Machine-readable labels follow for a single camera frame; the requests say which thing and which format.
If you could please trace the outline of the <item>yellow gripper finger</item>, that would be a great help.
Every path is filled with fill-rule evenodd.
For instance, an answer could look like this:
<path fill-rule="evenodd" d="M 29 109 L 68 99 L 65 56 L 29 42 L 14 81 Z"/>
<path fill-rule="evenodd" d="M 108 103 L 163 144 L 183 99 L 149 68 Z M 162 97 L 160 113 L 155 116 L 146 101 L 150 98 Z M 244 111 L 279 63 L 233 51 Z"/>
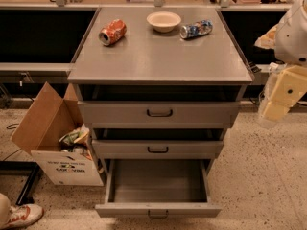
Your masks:
<path fill-rule="evenodd" d="M 277 122 L 281 120 L 289 110 L 290 108 L 288 106 L 274 102 L 266 102 L 261 116 L 266 120 Z"/>

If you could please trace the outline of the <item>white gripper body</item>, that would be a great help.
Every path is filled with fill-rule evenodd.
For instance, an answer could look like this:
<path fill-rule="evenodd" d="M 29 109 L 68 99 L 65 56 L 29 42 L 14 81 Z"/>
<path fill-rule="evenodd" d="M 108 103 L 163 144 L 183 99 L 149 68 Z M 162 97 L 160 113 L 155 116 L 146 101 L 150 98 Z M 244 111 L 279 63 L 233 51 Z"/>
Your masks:
<path fill-rule="evenodd" d="M 277 105 L 293 107 L 307 92 L 307 69 L 291 66 L 282 70 L 278 76 L 270 100 Z"/>

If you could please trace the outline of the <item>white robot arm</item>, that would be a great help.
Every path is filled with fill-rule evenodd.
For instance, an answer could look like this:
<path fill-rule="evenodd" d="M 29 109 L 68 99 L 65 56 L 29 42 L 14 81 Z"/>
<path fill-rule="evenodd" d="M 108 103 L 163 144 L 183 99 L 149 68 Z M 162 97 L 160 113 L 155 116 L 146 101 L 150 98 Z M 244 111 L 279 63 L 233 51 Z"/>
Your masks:
<path fill-rule="evenodd" d="M 286 66 L 272 70 L 258 113 L 262 123 L 274 124 L 307 93 L 307 2 L 295 0 L 274 34 L 274 54 Z"/>

